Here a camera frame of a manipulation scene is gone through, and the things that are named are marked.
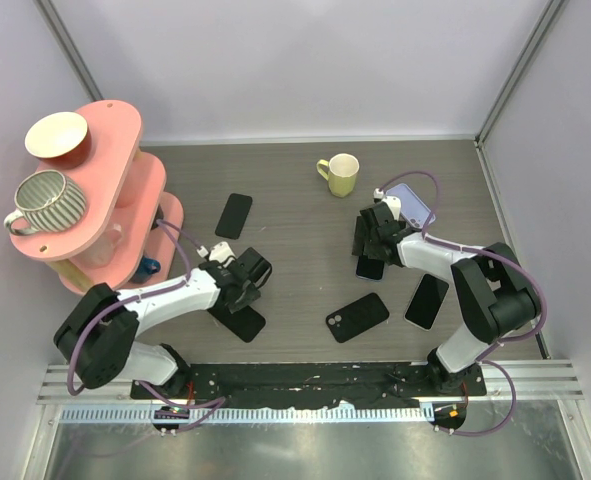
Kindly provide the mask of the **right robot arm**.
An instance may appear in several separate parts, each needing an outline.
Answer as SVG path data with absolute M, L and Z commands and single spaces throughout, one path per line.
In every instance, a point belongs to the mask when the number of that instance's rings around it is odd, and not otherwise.
M 543 315 L 534 281 L 504 243 L 474 247 L 448 242 L 408 226 L 379 201 L 360 211 L 353 254 L 423 273 L 405 319 L 432 328 L 449 288 L 454 288 L 463 324 L 427 357 L 426 380 L 447 395 L 472 366 L 505 335 Z

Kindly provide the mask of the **black phone case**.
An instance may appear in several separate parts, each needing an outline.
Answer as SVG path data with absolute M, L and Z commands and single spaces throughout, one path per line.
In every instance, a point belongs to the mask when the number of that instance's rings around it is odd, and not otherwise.
M 266 326 L 265 318 L 250 306 L 235 313 L 226 307 L 213 307 L 208 313 L 245 343 L 252 342 Z

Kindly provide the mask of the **blue-edged smartphone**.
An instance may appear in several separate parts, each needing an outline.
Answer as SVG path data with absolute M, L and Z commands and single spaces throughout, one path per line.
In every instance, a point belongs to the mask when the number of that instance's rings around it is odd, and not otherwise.
M 381 281 L 386 264 L 381 260 L 360 256 L 356 265 L 356 276 L 368 281 Z

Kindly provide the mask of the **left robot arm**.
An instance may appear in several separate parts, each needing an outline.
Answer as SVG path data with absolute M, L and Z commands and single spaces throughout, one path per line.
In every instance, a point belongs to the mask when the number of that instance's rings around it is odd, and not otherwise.
M 138 336 L 184 314 L 205 311 L 249 343 L 266 325 L 252 305 L 271 273 L 271 263 L 255 249 L 236 256 L 222 242 L 183 276 L 138 289 L 94 285 L 54 336 L 68 362 L 69 394 L 124 379 L 131 381 L 137 398 L 184 395 L 192 380 L 190 365 L 170 345 L 143 344 Z

